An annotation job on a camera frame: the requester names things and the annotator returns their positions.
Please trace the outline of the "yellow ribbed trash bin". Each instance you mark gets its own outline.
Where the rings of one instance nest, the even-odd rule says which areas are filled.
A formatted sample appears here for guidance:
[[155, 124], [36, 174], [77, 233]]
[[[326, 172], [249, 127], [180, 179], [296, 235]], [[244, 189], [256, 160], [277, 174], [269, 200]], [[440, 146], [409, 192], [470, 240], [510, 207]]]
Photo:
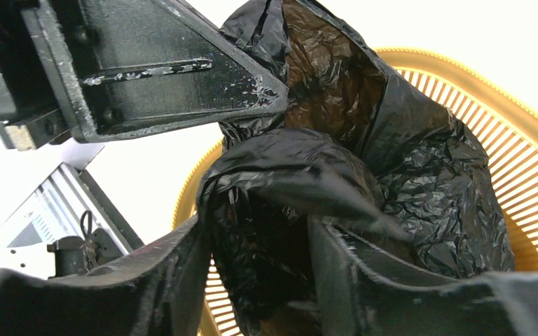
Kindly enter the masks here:
[[489, 157], [519, 272], [538, 272], [538, 115], [465, 66], [424, 50], [377, 54], [472, 127]]

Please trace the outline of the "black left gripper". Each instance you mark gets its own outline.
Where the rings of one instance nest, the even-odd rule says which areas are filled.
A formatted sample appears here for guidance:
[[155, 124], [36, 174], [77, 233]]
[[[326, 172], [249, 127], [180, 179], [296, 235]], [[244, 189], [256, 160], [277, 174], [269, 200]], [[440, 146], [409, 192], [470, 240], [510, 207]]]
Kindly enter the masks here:
[[18, 151], [83, 141], [80, 1], [0, 1], [0, 137]]

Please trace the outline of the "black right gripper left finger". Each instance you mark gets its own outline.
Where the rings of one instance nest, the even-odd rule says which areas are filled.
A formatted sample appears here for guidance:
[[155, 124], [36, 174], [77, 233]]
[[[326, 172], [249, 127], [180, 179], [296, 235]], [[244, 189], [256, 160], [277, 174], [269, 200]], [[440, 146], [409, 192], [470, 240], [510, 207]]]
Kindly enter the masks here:
[[84, 276], [0, 269], [0, 335], [196, 335], [209, 259], [192, 217]]

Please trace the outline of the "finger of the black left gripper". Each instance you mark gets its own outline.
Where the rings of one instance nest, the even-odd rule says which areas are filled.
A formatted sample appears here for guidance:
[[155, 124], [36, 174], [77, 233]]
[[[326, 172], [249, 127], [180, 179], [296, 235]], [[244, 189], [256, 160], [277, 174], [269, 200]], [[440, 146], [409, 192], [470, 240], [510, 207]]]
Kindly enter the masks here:
[[185, 1], [36, 1], [21, 16], [77, 141], [122, 141], [287, 106], [286, 85]]

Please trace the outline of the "black plastic trash bag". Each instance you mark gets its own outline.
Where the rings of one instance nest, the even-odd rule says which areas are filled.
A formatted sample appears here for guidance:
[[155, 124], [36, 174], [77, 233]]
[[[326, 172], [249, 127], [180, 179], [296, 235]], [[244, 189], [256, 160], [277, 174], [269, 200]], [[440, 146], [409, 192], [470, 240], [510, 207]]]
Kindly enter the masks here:
[[308, 219], [465, 279], [516, 268], [488, 155], [453, 112], [316, 1], [248, 1], [221, 35], [289, 89], [220, 125], [196, 204], [244, 335], [320, 335]]

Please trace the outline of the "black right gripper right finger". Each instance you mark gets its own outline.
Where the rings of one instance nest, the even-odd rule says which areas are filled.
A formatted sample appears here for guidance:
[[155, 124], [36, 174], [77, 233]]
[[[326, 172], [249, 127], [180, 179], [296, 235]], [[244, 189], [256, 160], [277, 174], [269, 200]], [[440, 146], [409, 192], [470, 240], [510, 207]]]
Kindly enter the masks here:
[[308, 234], [325, 335], [538, 335], [538, 273], [453, 279], [321, 218]]

